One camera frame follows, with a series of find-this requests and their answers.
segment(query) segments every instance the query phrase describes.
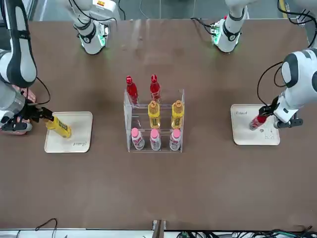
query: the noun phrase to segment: yellow bottle in gripper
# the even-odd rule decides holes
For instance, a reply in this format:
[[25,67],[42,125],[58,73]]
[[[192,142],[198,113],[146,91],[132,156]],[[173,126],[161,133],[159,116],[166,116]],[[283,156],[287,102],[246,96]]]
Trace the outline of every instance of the yellow bottle in gripper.
[[44,119],[45,125],[48,130],[53,130],[60,136],[64,138],[70,138],[71,137],[71,128],[62,123],[57,117],[53,117],[54,120],[51,121],[49,119]]

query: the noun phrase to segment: red bottle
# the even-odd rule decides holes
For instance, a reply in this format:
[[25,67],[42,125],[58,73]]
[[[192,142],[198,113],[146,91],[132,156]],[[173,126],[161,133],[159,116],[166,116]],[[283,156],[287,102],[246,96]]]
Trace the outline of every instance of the red bottle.
[[151,76],[151,86],[150,86],[152,100],[160,103],[160,86],[158,83],[158,77],[153,74]]
[[266,122],[267,116],[256,116],[251,122],[250,122],[250,130],[256,130],[261,125],[263,125]]
[[138,104],[138,90],[132,81],[131,76],[127,76],[127,92],[130,96],[130,101],[133,104]]

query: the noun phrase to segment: robotic arm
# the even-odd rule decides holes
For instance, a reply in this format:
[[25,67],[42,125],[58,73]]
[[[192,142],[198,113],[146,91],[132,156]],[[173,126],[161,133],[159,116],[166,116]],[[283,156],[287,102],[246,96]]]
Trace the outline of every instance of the robotic arm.
[[37,108],[13,88],[29,88],[37,78],[37,69],[22,0],[0,0],[0,6],[11,44],[11,51],[0,50],[0,129],[26,132],[32,125],[22,119],[39,122],[55,118],[50,110]]
[[282,65],[282,77],[286,90],[272,104],[263,106],[260,116],[275,115],[276,128],[303,124],[296,112],[305,104],[317,101],[317,49],[310,48],[286,56]]
[[74,27],[79,33],[85,51],[90,55],[98,54],[106,46],[109,33],[108,24],[115,19],[120,19],[115,2],[110,0],[57,1],[73,19]]
[[[37,69],[31,49],[27,16],[21,0],[0,0],[1,12],[10,32],[11,51],[0,50],[0,126],[25,105],[25,97],[12,85],[21,88],[31,86],[37,76]],[[30,125],[23,125],[30,130]]]
[[246,5],[258,0],[225,0],[229,7],[227,17],[212,25],[212,42],[224,53],[234,50],[246,18]]

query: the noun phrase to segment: bottle cap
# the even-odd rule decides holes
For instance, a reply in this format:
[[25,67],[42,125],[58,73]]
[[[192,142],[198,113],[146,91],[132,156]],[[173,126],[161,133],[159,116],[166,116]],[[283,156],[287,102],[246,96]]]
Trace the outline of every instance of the bottle cap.
[[155,114],[158,112],[158,104],[156,103],[156,101],[151,101],[150,102],[150,106],[149,106],[150,112],[152,114]]
[[127,84],[131,84],[132,83],[132,77],[131,76],[127,76]]
[[132,137],[136,138],[139,135],[139,130],[137,128],[132,128],[131,130]]
[[179,129],[175,129],[174,131],[173,131],[173,136],[177,139],[177,138],[179,138],[180,137],[180,130]]
[[176,113],[181,113],[183,111],[183,104],[180,100],[177,100],[176,103],[174,103],[174,111]]
[[155,138],[157,138],[158,136],[159,136],[159,131],[156,130],[156,129],[152,129],[152,130],[151,130],[151,137],[152,137],[153,139],[155,139]]
[[155,74],[153,74],[151,76],[151,81],[152,81],[152,83],[156,83],[158,81],[158,77]]

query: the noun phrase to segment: clear acrylic rack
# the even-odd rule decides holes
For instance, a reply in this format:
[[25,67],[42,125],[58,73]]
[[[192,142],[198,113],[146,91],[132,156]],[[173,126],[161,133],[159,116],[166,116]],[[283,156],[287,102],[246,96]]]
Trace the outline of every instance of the clear acrylic rack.
[[[173,151],[169,147],[169,140],[173,131],[171,127],[172,118],[172,104],[177,100],[181,100],[184,105],[185,112],[185,92],[183,89],[175,91],[164,91],[161,90],[161,103],[160,103],[160,128],[159,133],[161,136],[161,149],[154,151],[150,144],[150,119],[148,115],[148,105],[151,101],[150,92],[147,97],[142,97],[139,94],[139,103],[134,105],[131,103],[127,91],[124,91],[124,119],[125,129],[127,136],[127,148],[129,152],[136,153],[181,153],[183,151],[183,133],[184,133],[184,116],[182,120],[181,131],[181,145],[179,150]],[[131,129],[138,128],[142,133],[145,140],[145,146],[143,150],[136,150],[131,139]]]

